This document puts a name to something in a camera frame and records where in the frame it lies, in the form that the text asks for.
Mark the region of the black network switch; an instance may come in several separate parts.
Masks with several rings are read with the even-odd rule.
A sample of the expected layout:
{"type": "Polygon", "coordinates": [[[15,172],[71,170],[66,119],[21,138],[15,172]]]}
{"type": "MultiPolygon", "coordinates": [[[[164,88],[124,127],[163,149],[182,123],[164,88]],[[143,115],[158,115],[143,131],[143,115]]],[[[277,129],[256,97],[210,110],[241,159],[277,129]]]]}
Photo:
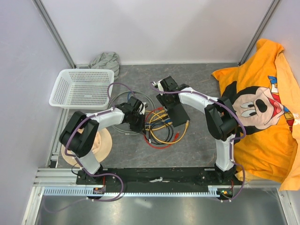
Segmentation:
{"type": "Polygon", "coordinates": [[[187,121],[190,121],[190,117],[181,103],[175,105],[173,108],[168,109],[167,113],[174,127],[178,127],[185,124],[187,121]]]}

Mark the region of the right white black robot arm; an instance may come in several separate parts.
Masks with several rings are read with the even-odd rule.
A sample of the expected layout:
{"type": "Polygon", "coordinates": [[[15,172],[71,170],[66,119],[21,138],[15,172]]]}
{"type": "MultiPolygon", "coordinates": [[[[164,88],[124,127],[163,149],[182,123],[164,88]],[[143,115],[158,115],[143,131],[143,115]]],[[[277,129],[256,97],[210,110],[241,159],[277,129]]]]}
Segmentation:
{"type": "Polygon", "coordinates": [[[186,84],[178,85],[171,76],[154,82],[153,88],[174,127],[190,120],[184,105],[204,113],[208,131],[216,141],[215,180],[222,185],[229,182],[236,173],[233,144],[241,125],[230,100],[207,96],[186,84]]]}

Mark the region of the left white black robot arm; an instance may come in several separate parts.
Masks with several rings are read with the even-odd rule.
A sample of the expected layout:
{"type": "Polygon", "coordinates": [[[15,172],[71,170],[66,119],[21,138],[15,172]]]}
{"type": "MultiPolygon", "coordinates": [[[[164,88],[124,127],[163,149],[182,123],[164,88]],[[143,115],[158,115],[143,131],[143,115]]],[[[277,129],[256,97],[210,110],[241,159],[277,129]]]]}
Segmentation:
{"type": "Polygon", "coordinates": [[[112,149],[112,137],[108,127],[128,124],[131,131],[145,134],[146,103],[130,97],[106,111],[83,113],[76,111],[59,137],[64,159],[80,168],[78,185],[104,184],[104,169],[101,162],[112,149]]]}

